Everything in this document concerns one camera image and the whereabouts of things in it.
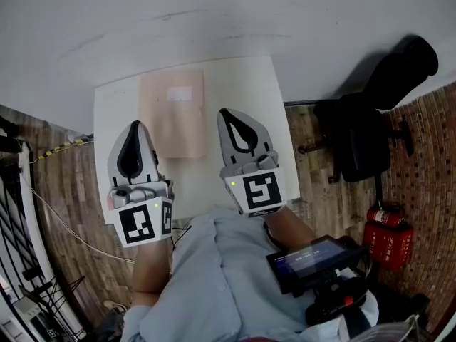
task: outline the light blue shirt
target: light blue shirt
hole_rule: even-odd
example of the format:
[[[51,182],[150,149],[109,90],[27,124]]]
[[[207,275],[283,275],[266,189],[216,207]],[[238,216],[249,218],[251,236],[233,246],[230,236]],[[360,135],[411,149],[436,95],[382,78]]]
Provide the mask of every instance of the light blue shirt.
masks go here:
[[[153,307],[134,306],[126,313],[122,341],[232,342],[264,337],[302,342],[318,341],[322,333],[325,341],[341,340],[339,318],[332,325],[320,325],[323,330],[306,325],[305,311],[315,299],[312,290],[299,298],[280,292],[266,260],[277,249],[266,235],[263,219],[218,209],[190,224],[174,251],[170,282]],[[374,325],[378,307],[372,294],[368,299],[375,305],[363,311]]]

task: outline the white marker cube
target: white marker cube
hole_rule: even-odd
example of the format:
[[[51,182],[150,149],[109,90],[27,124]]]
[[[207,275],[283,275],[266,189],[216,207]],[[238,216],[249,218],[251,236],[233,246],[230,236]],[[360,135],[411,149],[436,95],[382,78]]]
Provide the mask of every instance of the white marker cube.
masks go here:
[[[239,211],[246,217],[274,213],[286,205],[285,177],[280,167],[226,177],[224,181]]]
[[[156,197],[108,212],[124,247],[171,237],[172,200]]]

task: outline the chair seat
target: chair seat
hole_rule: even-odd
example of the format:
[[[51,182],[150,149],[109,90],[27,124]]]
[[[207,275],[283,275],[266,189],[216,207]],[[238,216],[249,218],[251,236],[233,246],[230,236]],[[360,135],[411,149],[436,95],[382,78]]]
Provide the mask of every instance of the chair seat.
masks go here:
[[[350,120],[341,118],[337,127],[334,155],[346,182],[361,181],[390,168],[388,133],[378,110],[363,110]]]

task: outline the black office chair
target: black office chair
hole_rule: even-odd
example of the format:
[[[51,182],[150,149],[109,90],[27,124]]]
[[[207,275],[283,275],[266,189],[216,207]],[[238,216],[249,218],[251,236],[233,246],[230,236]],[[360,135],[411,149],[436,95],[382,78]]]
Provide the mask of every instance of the black office chair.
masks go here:
[[[318,104],[314,112],[325,140],[311,148],[299,146],[298,151],[306,154],[332,147],[334,174],[328,179],[330,183],[338,182],[341,173],[346,182],[379,176],[390,168],[388,138],[404,140],[409,157],[413,142],[406,121],[400,122],[401,130],[389,130],[378,109],[393,109],[437,70],[437,54],[428,42],[415,37],[401,52],[382,59],[362,92]]]

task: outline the red button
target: red button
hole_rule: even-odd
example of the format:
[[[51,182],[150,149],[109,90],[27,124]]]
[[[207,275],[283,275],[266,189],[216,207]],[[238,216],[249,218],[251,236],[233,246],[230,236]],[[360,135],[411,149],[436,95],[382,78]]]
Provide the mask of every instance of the red button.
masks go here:
[[[345,299],[343,300],[343,303],[345,304],[345,306],[349,306],[351,304],[353,304],[353,297],[352,296],[346,296]]]

